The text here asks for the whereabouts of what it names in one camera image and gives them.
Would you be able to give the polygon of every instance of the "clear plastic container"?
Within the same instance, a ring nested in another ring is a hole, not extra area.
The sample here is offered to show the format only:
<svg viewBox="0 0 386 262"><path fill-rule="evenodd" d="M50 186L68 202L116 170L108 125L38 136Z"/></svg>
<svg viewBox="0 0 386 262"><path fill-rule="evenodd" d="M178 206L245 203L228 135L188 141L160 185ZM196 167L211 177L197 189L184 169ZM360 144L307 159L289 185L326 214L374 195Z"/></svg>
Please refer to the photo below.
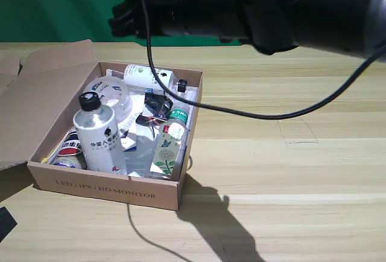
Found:
<svg viewBox="0 0 386 262"><path fill-rule="evenodd" d="M125 120L131 111L127 85L117 77L105 76L90 82L83 92L96 92L103 105L115 111L118 123Z"/></svg>

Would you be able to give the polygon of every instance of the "black object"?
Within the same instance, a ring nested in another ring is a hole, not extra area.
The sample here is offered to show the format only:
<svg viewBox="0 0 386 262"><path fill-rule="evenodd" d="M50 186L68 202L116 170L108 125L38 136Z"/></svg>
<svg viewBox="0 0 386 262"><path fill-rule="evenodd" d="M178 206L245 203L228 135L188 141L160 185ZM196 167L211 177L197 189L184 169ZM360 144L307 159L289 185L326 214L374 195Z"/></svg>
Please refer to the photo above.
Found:
<svg viewBox="0 0 386 262"><path fill-rule="evenodd" d="M101 100L95 92L85 92L79 96L80 107L84 111L93 111L101 107Z"/></svg>
<svg viewBox="0 0 386 262"><path fill-rule="evenodd" d="M239 40L271 55L307 46L368 57L386 39L384 0L145 0L152 36ZM114 36L146 38L140 0L113 9Z"/></svg>
<svg viewBox="0 0 386 262"><path fill-rule="evenodd" d="M149 23L149 17L147 13L147 7L145 0L141 0L141 6L144 12L145 16L145 28L146 28L146 49L147 49L147 57L148 57L148 62L149 66L151 69L151 72L153 73L153 77L156 79L156 81L160 84L162 89L169 94L170 96L174 97L175 99L184 102L186 104L199 107L199 108L205 108L205 109L210 109L214 111L220 111L220 112L225 112L225 113L231 113L243 117L249 117L249 118L256 118L256 119L261 119L261 120L282 120L282 119L288 119L288 118L294 118L294 117L299 117L308 113L311 113L328 103L332 102L334 99L339 97L350 85L353 84L353 82L376 60L378 60L381 56L384 56L386 53L386 44L380 46L375 50L373 54L370 55L355 71L354 73L332 94L327 96L325 99L319 101L318 103L315 103L307 108L291 112L291 113L285 113L285 114L278 114L278 115L266 115L266 114L256 114L256 113L251 113L251 112L244 112L240 110L235 110L231 108L226 108L226 107L220 107L220 106L214 106L210 104L204 104L204 103L199 103L199 102L194 102L191 100L184 99L182 97L179 97L175 93L169 90L168 87L166 87L165 84L162 83L161 79L157 75L156 69L154 67L153 63L153 56L151 53L151 34L150 34L150 23Z"/></svg>
<svg viewBox="0 0 386 262"><path fill-rule="evenodd" d="M187 86L188 86L188 81L186 81L184 79L180 79L178 84L177 84L177 91L179 91L181 93L185 93Z"/></svg>
<svg viewBox="0 0 386 262"><path fill-rule="evenodd" d="M136 119L136 123L142 126L152 127L163 123L164 121L162 119L167 120L167 116L173 106L173 101L164 95L146 93L145 106L154 116L157 116L158 119L154 121L151 118L140 114Z"/></svg>
<svg viewBox="0 0 386 262"><path fill-rule="evenodd" d="M0 208L0 242L16 227L17 223L10 212L3 206Z"/></svg>

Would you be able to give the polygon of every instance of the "box flap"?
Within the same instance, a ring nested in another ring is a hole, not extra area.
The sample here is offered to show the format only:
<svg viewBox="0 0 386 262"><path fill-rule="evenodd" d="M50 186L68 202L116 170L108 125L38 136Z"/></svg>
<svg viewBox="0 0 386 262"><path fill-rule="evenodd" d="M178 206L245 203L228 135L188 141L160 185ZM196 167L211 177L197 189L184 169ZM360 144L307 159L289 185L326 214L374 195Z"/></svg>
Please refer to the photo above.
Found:
<svg viewBox="0 0 386 262"><path fill-rule="evenodd" d="M37 74L97 61L90 40L66 45L52 46L32 52L28 57L22 75Z"/></svg>
<svg viewBox="0 0 386 262"><path fill-rule="evenodd" d="M20 74L0 96L0 168L30 160L57 118L68 110L74 95L83 90L84 82L98 75L98 62ZM67 129L72 125L74 108L65 114L63 126Z"/></svg>
<svg viewBox="0 0 386 262"><path fill-rule="evenodd" d="M20 70L20 57L9 55L0 60L0 95L17 78Z"/></svg>
<svg viewBox="0 0 386 262"><path fill-rule="evenodd" d="M0 74L17 76L20 70L20 57L17 55L9 55L0 60Z"/></svg>

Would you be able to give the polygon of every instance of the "black cable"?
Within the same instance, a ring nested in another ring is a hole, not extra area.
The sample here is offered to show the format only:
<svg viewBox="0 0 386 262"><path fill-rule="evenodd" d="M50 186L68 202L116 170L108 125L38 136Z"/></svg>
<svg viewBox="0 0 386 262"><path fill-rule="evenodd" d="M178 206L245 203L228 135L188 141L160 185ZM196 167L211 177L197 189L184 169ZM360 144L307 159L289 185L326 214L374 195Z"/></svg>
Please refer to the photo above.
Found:
<svg viewBox="0 0 386 262"><path fill-rule="evenodd" d="M143 239L143 241L146 241L147 243L149 243L150 245L152 245L152 246L154 246L154 247L157 247L157 248L159 248L159 249L162 249L162 250L164 250L164 251L169 252L170 254L175 255L175 256L179 257L179 258L180 258L181 260L183 260L183 261L186 261L186 262L193 262L192 260L187 259L186 257L184 257L184 256L182 256L182 255L180 255L180 254L178 254L177 252L174 252L173 250L170 250L170 249L168 249L168 248L166 248L166 247L163 247L163 246L161 246L161 245L159 245L159 244L157 244L157 243L155 243L155 242L153 242L153 241L150 241L150 240L147 239L146 237L144 237L144 236L138 231L138 229L137 229L137 228L135 227L135 225L134 225L133 219L132 219L131 214L130 214L130 205L129 205L129 204L127 204L127 215L128 215L128 220L130 221L131 227L133 227L133 229L134 229L134 232L135 232L141 239Z"/></svg>
<svg viewBox="0 0 386 262"><path fill-rule="evenodd" d="M218 107L214 105L209 105L209 104L203 104L203 103L198 103L190 100L186 100L182 97L179 97L175 93L173 93L169 88L167 88L161 81L161 79L158 77L156 73L156 69L154 68L154 63L153 63L153 56L151 54L151 36L150 36L150 25L149 25L149 15L147 12L146 8L146 3L145 0L141 0L142 4L142 9L144 11L144 18L145 18L145 26L146 26L146 40L147 40L147 57L148 57L148 62L149 66L151 69L151 72L154 75L154 78L160 84L162 89L169 94L170 96L174 97L176 100L179 100L181 102L184 102L186 104L195 106L195 107L200 107L200 108L205 108L205 109L210 109L214 111L221 111L225 113L231 113L239 116L244 116L244 117L250 117L250 118L256 118L256 119L262 119L262 120L283 120L283 119L289 119L289 118L295 118L299 117L308 113L311 113L331 101L334 101L337 97L339 97L354 81L375 61L377 60L380 56L382 56L384 53L386 53L386 44L380 47L373 55L371 55L367 60L365 60L359 67L354 71L354 73L343 83L342 86L340 86L334 93L332 93L330 96L327 98L319 101L318 103L315 103L307 108L292 112L292 113L285 113L285 114L278 114L278 115L262 115L262 114L255 114L255 113L250 113L250 112L244 112L244 111L239 111L235 109L229 109L229 108L224 108L224 107Z"/></svg>

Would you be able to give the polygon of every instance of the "pencil mark on table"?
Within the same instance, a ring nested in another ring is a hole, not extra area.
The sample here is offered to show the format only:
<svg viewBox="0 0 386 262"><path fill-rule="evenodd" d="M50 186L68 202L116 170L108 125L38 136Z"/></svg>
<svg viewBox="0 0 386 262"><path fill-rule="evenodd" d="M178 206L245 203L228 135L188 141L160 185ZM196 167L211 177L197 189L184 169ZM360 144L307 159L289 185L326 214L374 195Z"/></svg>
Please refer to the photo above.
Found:
<svg viewBox="0 0 386 262"><path fill-rule="evenodd" d="M296 118L296 120L293 120L293 121L301 121L308 129L308 131L311 133L312 135L312 138L313 138L313 141L288 141L284 135L284 132L283 132L283 128L282 126L280 125L280 122L279 120L277 121L277 125L279 126L279 131L280 131L280 135L282 137L282 139L284 140L284 143L286 145L290 145L290 144L302 144L302 143L308 143L308 144L319 144L319 140L318 138L316 137L314 131L311 129L311 126L303 119L303 118Z"/></svg>
<svg viewBox="0 0 386 262"><path fill-rule="evenodd" d="M302 121L304 122L304 124L306 124L306 126L308 127L309 131L311 132L312 136L313 136L314 139L315 139L315 143L316 143L316 144L319 144L319 140L316 138L316 135L315 135L314 131L312 131L311 126L310 126L306 121L304 121L303 118L301 118L301 120L302 120Z"/></svg>
<svg viewBox="0 0 386 262"><path fill-rule="evenodd" d="M284 137L284 134L283 134L283 130L282 130L282 126L280 125L279 120L277 121L277 125L279 126L280 135L282 135L282 138L283 138L283 140L284 140L284 143L287 144L287 141L285 140L285 137Z"/></svg>

